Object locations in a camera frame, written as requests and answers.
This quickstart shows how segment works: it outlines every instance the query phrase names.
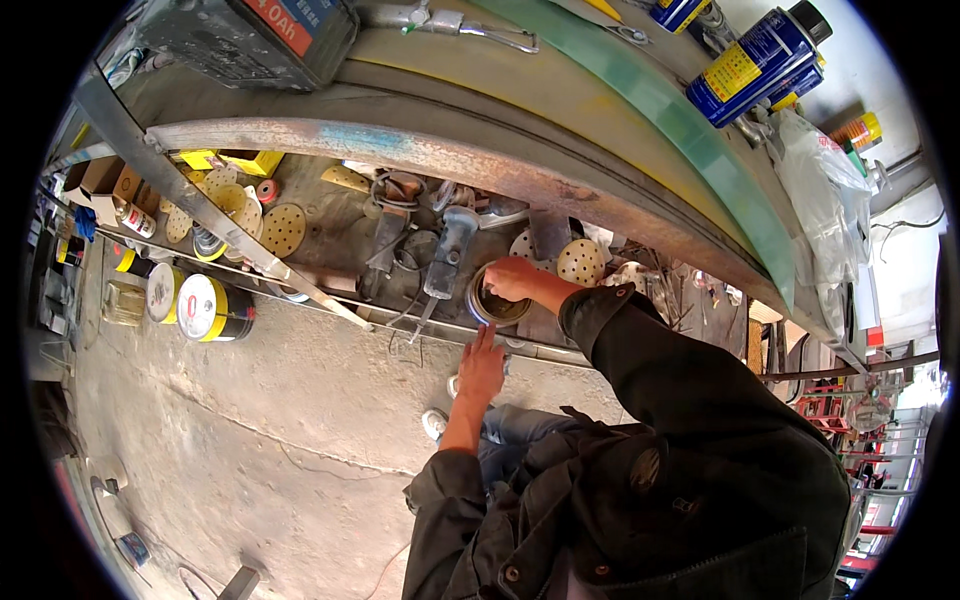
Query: white bucket lid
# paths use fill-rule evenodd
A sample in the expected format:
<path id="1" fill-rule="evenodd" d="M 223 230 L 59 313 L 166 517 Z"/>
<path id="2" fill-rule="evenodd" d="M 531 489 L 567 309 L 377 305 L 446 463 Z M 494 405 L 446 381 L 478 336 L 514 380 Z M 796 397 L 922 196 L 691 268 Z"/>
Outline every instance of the white bucket lid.
<path id="1" fill-rule="evenodd" d="M 177 324 L 191 340 L 202 340 L 217 316 L 217 293 L 213 280 L 197 273 L 188 277 L 177 295 Z"/>
<path id="2" fill-rule="evenodd" d="M 147 279 L 147 314 L 161 323 L 170 314 L 176 297 L 174 269 L 165 262 L 157 263 Z"/>

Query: jacket sleeve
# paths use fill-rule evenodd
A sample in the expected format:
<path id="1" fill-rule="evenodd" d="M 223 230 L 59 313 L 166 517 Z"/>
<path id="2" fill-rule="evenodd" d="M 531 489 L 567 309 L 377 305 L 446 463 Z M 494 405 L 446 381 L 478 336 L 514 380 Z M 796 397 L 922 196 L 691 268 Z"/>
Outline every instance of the jacket sleeve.
<path id="1" fill-rule="evenodd" d="M 732 354 L 667 328 L 634 287 L 576 292 L 560 314 L 564 333 L 634 419 L 661 435 L 750 435 L 793 425 L 823 439 Z"/>
<path id="2" fill-rule="evenodd" d="M 402 598 L 440 598 L 487 513 L 480 462 L 462 450 L 441 450 L 404 493 L 417 520 Z"/>

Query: blue spray can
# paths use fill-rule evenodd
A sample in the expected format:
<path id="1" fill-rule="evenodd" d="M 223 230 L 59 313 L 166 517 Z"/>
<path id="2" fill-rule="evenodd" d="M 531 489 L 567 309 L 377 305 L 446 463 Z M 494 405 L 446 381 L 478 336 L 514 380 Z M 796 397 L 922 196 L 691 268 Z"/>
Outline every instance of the blue spray can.
<path id="1" fill-rule="evenodd" d="M 697 76 L 686 97 L 714 127 L 724 127 L 816 61 L 817 44 L 832 34 L 806 0 L 789 11 L 775 8 Z"/>
<path id="2" fill-rule="evenodd" d="M 806 92 L 819 85 L 824 80 L 824 64 L 826 62 L 823 57 L 818 56 L 814 62 L 798 71 L 796 75 L 775 87 L 767 96 L 767 100 L 770 101 L 770 110 L 776 112 L 789 107 Z"/>
<path id="3" fill-rule="evenodd" d="M 663 29 L 678 36 L 709 3 L 710 0 L 659 0 L 650 9 L 650 16 Z"/>

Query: blue rag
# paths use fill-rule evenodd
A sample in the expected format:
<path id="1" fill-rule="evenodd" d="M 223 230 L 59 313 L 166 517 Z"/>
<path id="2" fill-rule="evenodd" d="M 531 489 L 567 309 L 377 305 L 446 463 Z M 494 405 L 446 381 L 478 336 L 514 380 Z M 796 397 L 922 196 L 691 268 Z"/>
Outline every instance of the blue rag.
<path id="1" fill-rule="evenodd" d="M 92 208 L 86 206 L 77 206 L 73 211 L 74 229 L 77 235 L 86 238 L 86 241 L 93 241 L 93 232 L 97 229 L 97 213 Z"/>

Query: white plastic bag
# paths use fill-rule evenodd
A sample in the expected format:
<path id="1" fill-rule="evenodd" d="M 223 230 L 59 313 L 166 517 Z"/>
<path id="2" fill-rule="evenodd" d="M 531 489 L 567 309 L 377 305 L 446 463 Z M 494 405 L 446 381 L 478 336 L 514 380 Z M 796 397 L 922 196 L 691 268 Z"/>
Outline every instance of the white plastic bag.
<path id="1" fill-rule="evenodd" d="M 856 282 L 859 265 L 870 263 L 870 185 L 833 140 L 797 113 L 781 110 L 771 125 L 776 133 L 767 154 L 813 250 L 812 270 L 798 271 L 798 278 L 816 285 L 831 328 L 842 336 L 839 295 L 828 290 Z"/>

